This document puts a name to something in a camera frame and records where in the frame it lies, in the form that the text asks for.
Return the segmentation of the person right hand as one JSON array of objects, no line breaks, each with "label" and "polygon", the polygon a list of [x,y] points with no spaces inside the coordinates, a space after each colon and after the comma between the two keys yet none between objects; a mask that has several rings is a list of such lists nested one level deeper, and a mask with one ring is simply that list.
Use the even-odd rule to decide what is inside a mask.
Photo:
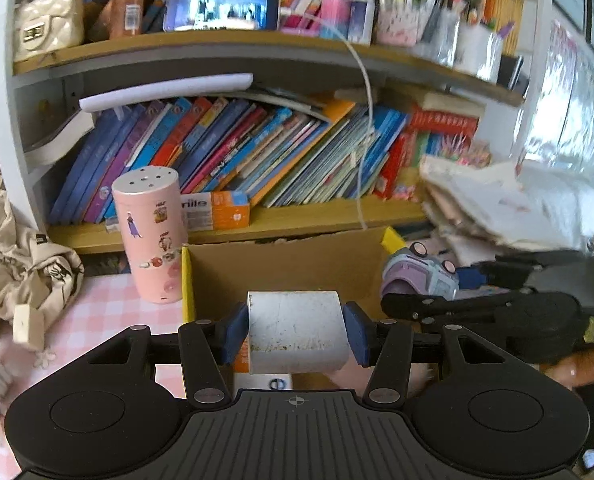
[{"label": "person right hand", "polygon": [[567,388],[594,384],[594,349],[577,352],[549,367],[544,374]]}]

